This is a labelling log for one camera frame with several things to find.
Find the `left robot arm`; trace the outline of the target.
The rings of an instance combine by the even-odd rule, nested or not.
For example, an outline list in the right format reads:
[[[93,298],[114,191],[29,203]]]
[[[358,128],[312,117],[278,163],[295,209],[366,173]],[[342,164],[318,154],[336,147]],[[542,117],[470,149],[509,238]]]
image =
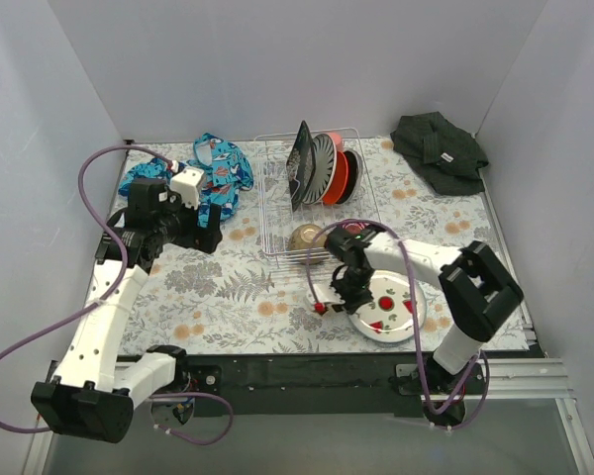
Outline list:
[[[174,244],[211,254],[222,239],[219,206],[211,206],[205,226],[199,224],[204,182],[197,169],[169,181],[137,179],[122,217],[106,222],[88,296],[94,308],[80,319],[51,379],[32,391],[32,403],[53,432],[117,443],[142,402],[189,388],[186,352],[174,345],[150,347],[123,371],[116,364],[130,313],[163,248]]]

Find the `blue striped white plate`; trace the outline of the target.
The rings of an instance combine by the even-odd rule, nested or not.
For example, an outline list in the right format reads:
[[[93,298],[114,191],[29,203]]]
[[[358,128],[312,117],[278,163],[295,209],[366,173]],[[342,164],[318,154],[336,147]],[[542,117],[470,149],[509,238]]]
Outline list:
[[[306,189],[302,203],[313,205],[320,202],[332,186],[337,167],[337,147],[329,134],[313,138],[315,171]]]

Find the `black round plate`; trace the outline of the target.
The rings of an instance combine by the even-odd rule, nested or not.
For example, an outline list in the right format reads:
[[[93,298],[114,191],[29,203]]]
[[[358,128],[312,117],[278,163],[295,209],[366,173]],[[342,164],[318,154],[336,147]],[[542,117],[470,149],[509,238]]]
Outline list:
[[[339,200],[339,204],[345,204],[352,199],[360,187],[360,181],[363,174],[362,157],[359,153],[348,148],[345,150],[345,157],[348,164],[348,180],[344,194]]]

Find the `dark square plate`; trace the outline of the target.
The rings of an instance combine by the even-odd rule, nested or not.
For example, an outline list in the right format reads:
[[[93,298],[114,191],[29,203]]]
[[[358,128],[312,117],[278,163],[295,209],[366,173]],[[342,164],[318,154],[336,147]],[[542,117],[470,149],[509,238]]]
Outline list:
[[[292,211],[296,211],[303,202],[315,169],[312,135],[308,124],[302,121],[286,160]]]

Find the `watermelon pattern plate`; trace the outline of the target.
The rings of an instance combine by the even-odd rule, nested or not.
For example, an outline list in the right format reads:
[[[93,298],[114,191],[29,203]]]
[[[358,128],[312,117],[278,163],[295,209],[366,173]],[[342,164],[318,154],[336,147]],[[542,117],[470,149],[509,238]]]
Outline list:
[[[378,270],[369,284],[373,302],[348,318],[364,336],[380,343],[399,343],[414,335],[411,287],[408,278]]]

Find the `orange round plate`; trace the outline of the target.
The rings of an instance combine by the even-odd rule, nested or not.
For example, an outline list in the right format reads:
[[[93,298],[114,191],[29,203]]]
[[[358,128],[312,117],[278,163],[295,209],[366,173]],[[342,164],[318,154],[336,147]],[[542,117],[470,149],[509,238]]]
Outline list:
[[[336,169],[331,186],[322,198],[322,202],[326,206],[335,205],[341,200],[349,182],[349,164],[346,154],[338,151],[336,159]]]

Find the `red bowl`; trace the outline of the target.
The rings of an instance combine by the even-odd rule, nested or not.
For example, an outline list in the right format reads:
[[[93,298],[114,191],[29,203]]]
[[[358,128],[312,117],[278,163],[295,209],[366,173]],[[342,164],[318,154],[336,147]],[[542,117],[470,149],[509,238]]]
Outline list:
[[[359,235],[367,227],[368,224],[364,222],[346,222],[342,224],[342,228],[354,236]]]

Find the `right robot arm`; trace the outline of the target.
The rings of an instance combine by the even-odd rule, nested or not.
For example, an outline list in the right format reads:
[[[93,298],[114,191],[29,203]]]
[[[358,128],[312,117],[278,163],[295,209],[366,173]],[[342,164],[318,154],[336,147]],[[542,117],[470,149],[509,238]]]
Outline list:
[[[418,372],[430,387],[450,393],[464,370],[521,305],[524,292],[488,244],[465,247],[399,240],[379,226],[353,235],[338,227],[325,241],[339,262],[329,287],[317,287],[322,310],[347,313],[364,335],[400,342],[424,324],[427,300],[419,285],[443,292],[452,325]]]

